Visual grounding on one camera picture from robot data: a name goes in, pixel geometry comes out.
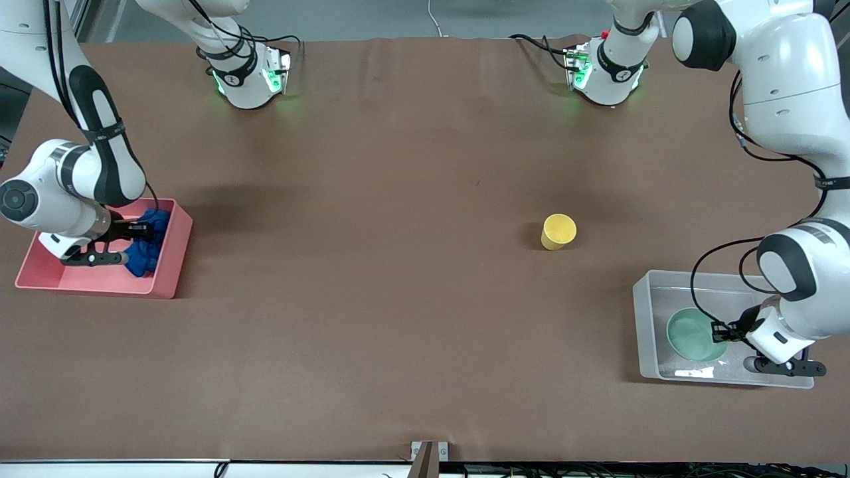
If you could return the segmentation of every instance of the blue object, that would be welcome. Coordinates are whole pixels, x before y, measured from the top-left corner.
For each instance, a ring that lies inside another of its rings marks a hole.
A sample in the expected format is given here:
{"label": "blue object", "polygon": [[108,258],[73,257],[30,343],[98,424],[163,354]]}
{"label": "blue object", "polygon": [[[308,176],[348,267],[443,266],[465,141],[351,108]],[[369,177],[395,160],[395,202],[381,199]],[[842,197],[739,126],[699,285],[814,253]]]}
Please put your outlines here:
{"label": "blue object", "polygon": [[165,241],[165,229],[171,213],[168,211],[156,211],[148,209],[142,215],[142,220],[154,229],[153,241],[144,239],[133,239],[133,244],[124,250],[128,261],[124,265],[134,276],[142,277],[147,272],[155,272],[156,264],[159,262],[159,254],[162,250],[162,242]]}

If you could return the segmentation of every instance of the pink plastic container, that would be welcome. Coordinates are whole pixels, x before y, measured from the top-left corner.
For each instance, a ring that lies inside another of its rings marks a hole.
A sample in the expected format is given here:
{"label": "pink plastic container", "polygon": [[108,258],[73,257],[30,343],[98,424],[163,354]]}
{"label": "pink plastic container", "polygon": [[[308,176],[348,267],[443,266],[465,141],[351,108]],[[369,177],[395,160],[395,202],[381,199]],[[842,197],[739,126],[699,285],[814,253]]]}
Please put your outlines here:
{"label": "pink plastic container", "polygon": [[[136,277],[123,265],[66,267],[42,246],[36,234],[32,238],[30,250],[26,253],[14,285],[21,289],[74,295],[173,298],[177,292],[180,269],[183,268],[183,257],[189,243],[192,218],[173,199],[160,199],[159,203],[160,209],[171,212],[171,219],[166,229],[156,273]],[[125,218],[138,218],[145,210],[153,207],[153,199],[143,198],[116,211]],[[122,251],[129,245],[127,241],[113,242],[110,244],[110,250]]]}

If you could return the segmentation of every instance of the light green plate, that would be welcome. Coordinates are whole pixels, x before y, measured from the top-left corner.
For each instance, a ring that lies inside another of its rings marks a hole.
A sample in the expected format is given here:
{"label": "light green plate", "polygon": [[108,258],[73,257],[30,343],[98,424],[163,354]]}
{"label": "light green plate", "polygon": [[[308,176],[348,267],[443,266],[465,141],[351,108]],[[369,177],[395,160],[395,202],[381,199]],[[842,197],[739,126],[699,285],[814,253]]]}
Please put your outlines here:
{"label": "light green plate", "polygon": [[667,340],[677,354],[690,361],[715,361],[726,353],[728,342],[711,339],[711,318],[698,309],[682,309],[667,323]]}

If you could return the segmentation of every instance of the tabletop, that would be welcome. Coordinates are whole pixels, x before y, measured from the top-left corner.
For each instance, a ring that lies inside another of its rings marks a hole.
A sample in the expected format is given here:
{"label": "tabletop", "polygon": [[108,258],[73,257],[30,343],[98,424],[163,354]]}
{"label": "tabletop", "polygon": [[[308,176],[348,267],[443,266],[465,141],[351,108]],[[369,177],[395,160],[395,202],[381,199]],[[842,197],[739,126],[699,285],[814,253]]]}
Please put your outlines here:
{"label": "tabletop", "polygon": [[[0,458],[381,460],[435,439],[456,460],[846,461],[846,338],[813,349],[813,390],[638,371],[647,270],[816,202],[803,166],[738,147],[731,67],[659,42],[609,108],[513,40],[308,43],[287,97],[239,111],[194,45],[85,49],[195,229],[155,301],[15,289],[32,232],[0,223]],[[35,93],[3,178],[51,138],[82,140]],[[552,213],[579,231],[554,253]]]}

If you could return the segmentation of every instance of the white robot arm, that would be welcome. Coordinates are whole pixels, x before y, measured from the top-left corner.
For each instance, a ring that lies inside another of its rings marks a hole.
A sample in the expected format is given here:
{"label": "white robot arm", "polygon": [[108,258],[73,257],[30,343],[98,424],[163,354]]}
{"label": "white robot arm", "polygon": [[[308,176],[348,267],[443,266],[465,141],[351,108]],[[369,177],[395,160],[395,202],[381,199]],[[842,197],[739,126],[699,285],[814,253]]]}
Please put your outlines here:
{"label": "white robot arm", "polygon": [[188,35],[212,66],[218,90],[235,107],[259,108],[286,87],[291,57],[255,42],[233,16],[250,0],[136,0]]}
{"label": "white robot arm", "polygon": [[646,55],[658,38],[655,12],[685,9],[699,0],[606,0],[614,24],[606,37],[595,37],[567,53],[570,88],[600,105],[617,105],[638,87]]}
{"label": "white robot arm", "polygon": [[825,370],[797,369],[807,363],[795,355],[850,333],[850,119],[826,19],[834,6],[704,0],[673,31],[674,53],[686,66],[716,71],[728,61],[740,69],[754,141],[808,160],[824,175],[815,180],[822,208],[759,245],[759,267],[778,293],[731,324],[765,355],[747,364],[759,372],[818,375]]}
{"label": "white robot arm", "polygon": [[60,259],[117,229],[104,205],[120,207],[145,190],[145,173],[103,79],[74,38],[57,0],[0,0],[0,66],[62,103],[88,145],[62,139],[39,148],[0,185],[0,213],[41,231]]}

